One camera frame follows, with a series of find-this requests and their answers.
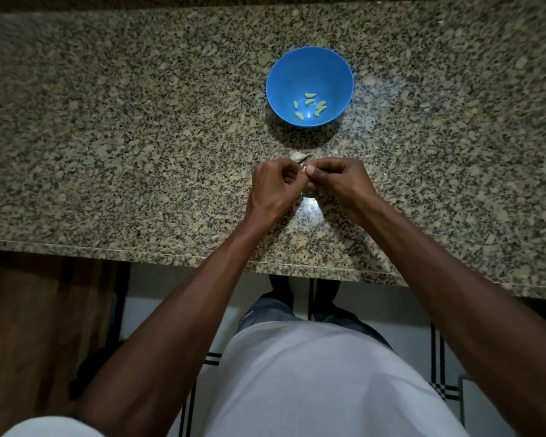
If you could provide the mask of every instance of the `white shirt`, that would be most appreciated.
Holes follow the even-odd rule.
[[[443,399],[392,350],[340,326],[258,323],[233,337],[218,370],[222,382],[205,437],[467,435]],[[63,433],[101,437],[61,417],[30,419],[5,436]]]

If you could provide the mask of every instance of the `foot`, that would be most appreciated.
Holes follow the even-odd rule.
[[[271,282],[273,291],[265,293],[261,297],[277,299],[293,310],[293,293],[289,289],[289,278],[287,276],[270,274],[269,282]]]
[[[336,294],[338,293],[340,284],[340,281],[318,279],[312,311],[327,311],[328,308],[333,305],[333,301]]]

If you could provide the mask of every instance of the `dark backsplash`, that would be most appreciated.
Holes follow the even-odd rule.
[[[371,2],[381,0],[0,0],[0,12]]]

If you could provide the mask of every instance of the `person's right arm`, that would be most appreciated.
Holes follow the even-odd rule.
[[[332,194],[400,271],[445,341],[504,418],[546,435],[546,321],[382,200],[360,160],[306,163],[310,187]]]

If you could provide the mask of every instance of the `bowl rim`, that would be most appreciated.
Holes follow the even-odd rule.
[[[285,58],[286,56],[288,56],[290,53],[293,53],[293,52],[297,52],[298,50],[303,50],[303,49],[323,49],[323,50],[327,50],[328,52],[331,52],[335,55],[338,56],[338,58],[340,58],[343,63],[346,65],[346,67],[348,68],[348,70],[350,71],[350,76],[352,77],[352,91],[350,92],[350,98],[348,98],[348,102],[346,103],[346,105],[344,106],[344,109],[342,109],[340,111],[340,113],[338,113],[335,117],[332,117],[330,119],[327,119],[327,120],[324,120],[322,122],[319,122],[319,123],[316,123],[316,124],[295,124],[293,122],[290,122],[290,121],[287,121],[284,117],[282,117],[278,112],[277,110],[275,110],[275,108],[272,106],[271,102],[269,101],[269,78],[271,76],[271,72],[273,71],[273,68],[279,63],[279,61],[281,61],[283,58]],[[273,110],[275,112],[275,114],[280,117],[283,121],[285,121],[287,124],[291,124],[292,126],[296,126],[296,127],[319,127],[319,126],[323,126],[331,121],[333,121],[334,119],[336,119],[337,117],[339,117],[340,115],[342,115],[342,113],[344,113],[344,110],[346,110],[346,107],[348,107],[348,105],[350,104],[351,100],[352,100],[352,96],[354,95],[354,73],[352,72],[352,68],[350,67],[350,65],[348,64],[348,62],[346,61],[346,59],[344,57],[342,57],[342,55],[340,55],[338,52],[336,52],[335,50],[332,50],[332,49],[328,49],[326,47],[322,47],[322,46],[303,46],[303,47],[299,47],[297,49],[293,49],[293,50],[290,50],[289,52],[286,52],[284,53],[281,58],[279,58],[275,64],[273,64],[273,66],[271,66],[271,68],[269,69],[269,73],[267,74],[267,81],[265,82],[265,95],[267,96],[267,102],[269,103],[269,107],[271,107],[271,110]]]

